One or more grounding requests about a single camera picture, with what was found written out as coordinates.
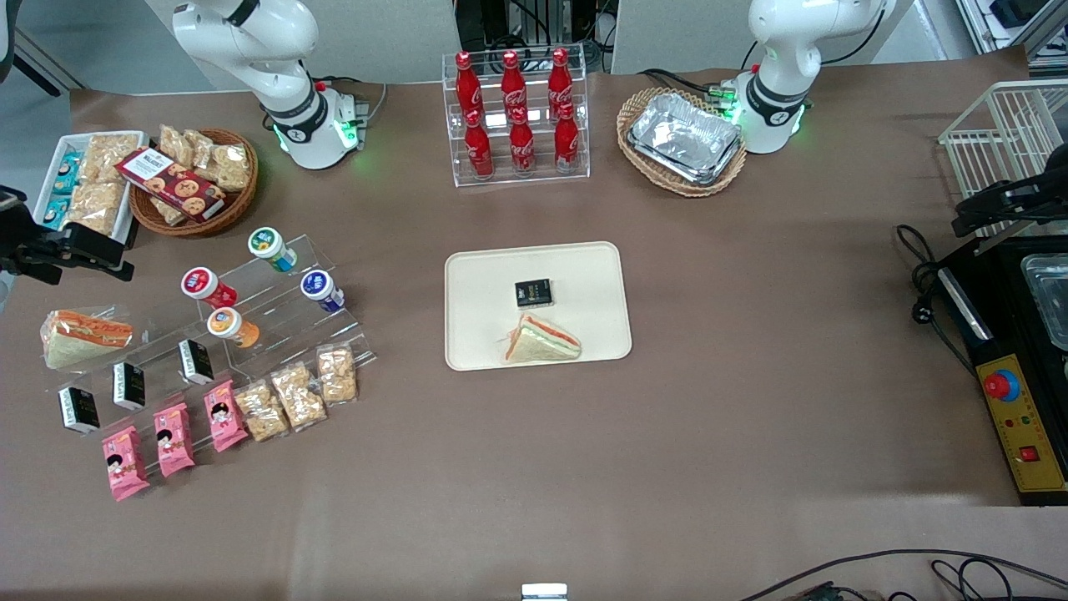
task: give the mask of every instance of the brown tablecloth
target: brown tablecloth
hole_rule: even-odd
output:
[[[828,68],[789,145],[705,200],[654,187],[616,147],[639,76],[592,77],[590,179],[469,190],[452,185],[434,84],[392,88],[367,148],[321,172],[282,154],[250,94],[76,93],[78,130],[245,133],[261,192],[218,237],[142,232],[131,283],[18,282],[0,319],[3,597],[503,600],[561,581],[580,601],[729,600],[891,547],[1063,574],[1068,511],[1015,507],[973,380],[909,319],[912,259],[892,242],[906,221],[940,252],[956,243],[936,137],[989,84],[1025,76],[1018,51]],[[167,312],[186,303],[185,269],[239,264],[266,223],[337,263],[380,357],[363,400],[115,504],[98,444],[64,431],[43,393],[62,380],[38,358],[42,318]],[[450,371],[450,254],[600,239],[623,257],[627,359]],[[826,576],[936,592],[916,557]]]

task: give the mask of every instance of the yellow panel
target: yellow panel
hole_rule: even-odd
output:
[[[1015,401],[1009,402],[987,395],[986,390],[984,390],[984,396],[987,398],[987,405],[990,406],[990,415],[993,416],[998,437],[1001,439],[1002,448],[1005,449],[1005,457],[1008,458],[1008,464],[1012,469],[1016,488],[1020,492],[1065,490],[1064,475],[1061,473],[1061,466],[1057,465],[1056,457],[1053,455],[1053,447],[1050,446],[1050,441],[1046,437],[1042,421],[1039,420],[1038,412],[1035,411],[1034,398],[1031,396],[1027,383],[1023,380],[1023,373],[1020,371],[1016,354],[980,365],[975,368],[975,371],[979,375],[979,382],[983,382],[988,376],[1000,369],[1011,373],[1020,381],[1020,396]],[[1023,461],[1020,449],[1024,447],[1034,447],[1038,452],[1038,461]]]

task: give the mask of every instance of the woven basket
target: woven basket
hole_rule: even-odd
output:
[[[671,169],[668,169],[644,154],[635,151],[634,147],[627,141],[627,130],[630,129],[630,126],[633,125],[635,121],[638,121],[638,117],[641,116],[645,107],[648,106],[649,100],[658,94],[665,94],[668,92],[680,94],[684,98],[693,102],[694,106],[709,112],[712,111],[711,105],[689,92],[672,90],[670,88],[649,88],[648,90],[639,92],[623,104],[623,108],[619,109],[619,114],[615,117],[616,141],[619,143],[619,149],[623,151],[623,154],[630,159],[630,162],[632,162],[643,175],[665,190],[671,190],[677,194],[689,197],[712,195],[713,193],[727,187],[727,184],[729,184],[731,180],[738,175],[738,172],[741,171],[741,167],[745,164],[744,142],[712,185],[698,186],[687,180],[678,173],[675,173]]]
[[[252,204],[252,197],[256,194],[256,178],[260,175],[260,164],[256,160],[256,151],[248,140],[227,129],[204,128],[200,130],[217,144],[244,144],[245,156],[252,165],[252,173],[249,175],[249,185],[239,192],[229,193],[231,203],[222,212],[211,217],[203,223],[198,223],[192,219],[186,219],[177,225],[168,225],[163,216],[153,206],[152,196],[148,192],[137,186],[130,186],[130,208],[134,216],[142,225],[156,232],[169,236],[208,236],[225,230],[237,222],[237,219]]]

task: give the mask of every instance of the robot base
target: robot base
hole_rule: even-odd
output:
[[[327,117],[305,142],[282,140],[282,149],[304,169],[326,169],[337,163],[357,148],[359,139],[356,126],[347,126],[356,118],[352,96],[328,88],[320,92],[327,101]]]
[[[801,118],[803,111],[799,110],[790,116],[787,112],[771,115],[774,123],[776,116],[782,114],[783,121],[775,125],[769,125],[764,115],[749,102],[745,94],[745,86],[753,79],[752,73],[742,73],[736,79],[738,90],[738,126],[741,127],[741,137],[745,141],[745,151],[756,154],[769,154],[786,145],[786,141],[794,133],[794,127]]]

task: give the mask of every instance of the sandwich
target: sandwich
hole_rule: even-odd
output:
[[[41,341],[45,365],[64,369],[125,349],[134,341],[134,329],[74,312],[52,312],[41,327]]]
[[[512,331],[511,339],[504,354],[504,361],[511,364],[566,362],[582,354],[578,338],[530,314],[519,318],[519,327]]]

